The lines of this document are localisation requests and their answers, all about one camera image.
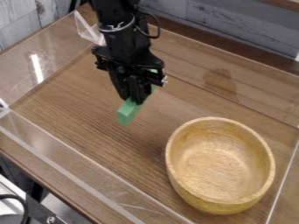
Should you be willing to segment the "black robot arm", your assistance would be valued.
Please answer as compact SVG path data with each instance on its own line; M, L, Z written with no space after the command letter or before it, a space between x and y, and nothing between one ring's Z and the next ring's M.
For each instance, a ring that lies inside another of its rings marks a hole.
M106 40L92 49L98 69L108 72L120 98L140 105L152 86L166 83L164 62L151 53L151 40L162 35L159 18L140 8L140 0L88 2Z

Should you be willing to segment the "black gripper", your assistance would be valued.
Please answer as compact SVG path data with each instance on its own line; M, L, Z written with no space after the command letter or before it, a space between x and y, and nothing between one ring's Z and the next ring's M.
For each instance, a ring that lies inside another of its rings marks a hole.
M99 31L107 45L92 49L98 69L108 71L119 97L124 101L131 97L142 105L152 93L151 84L162 87L167 80L164 62L150 50L151 39L160 37L162 30L151 35L146 17L132 17L128 23L116 26L102 24Z

